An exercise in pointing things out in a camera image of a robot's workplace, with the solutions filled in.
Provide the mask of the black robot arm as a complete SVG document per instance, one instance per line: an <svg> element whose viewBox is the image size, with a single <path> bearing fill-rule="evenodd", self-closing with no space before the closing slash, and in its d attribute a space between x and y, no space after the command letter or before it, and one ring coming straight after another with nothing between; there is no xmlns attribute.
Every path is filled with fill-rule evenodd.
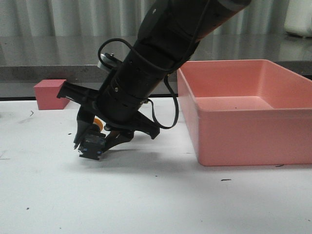
<svg viewBox="0 0 312 234"><path fill-rule="evenodd" d="M155 138L163 125L144 116L141 105L190 59L206 35L249 4L248 0L157 0L125 60L98 52L100 66L109 73L99 90L62 85L58 97L80 104L75 147L106 151L130 141L135 131Z"/></svg>

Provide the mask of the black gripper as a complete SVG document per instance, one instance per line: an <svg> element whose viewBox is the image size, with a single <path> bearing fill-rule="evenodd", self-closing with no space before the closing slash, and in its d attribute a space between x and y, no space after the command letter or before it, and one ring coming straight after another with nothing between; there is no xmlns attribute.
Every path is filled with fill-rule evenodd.
<svg viewBox="0 0 312 234"><path fill-rule="evenodd" d="M99 117L113 130L104 134L102 152L134 137L134 131L141 131L155 138L160 127L139 112L150 93L168 74L168 60L165 58L126 58L109 73L99 90L64 82L57 97L67 98L78 104L77 132L74 139L76 149L85 132Z"/></svg>

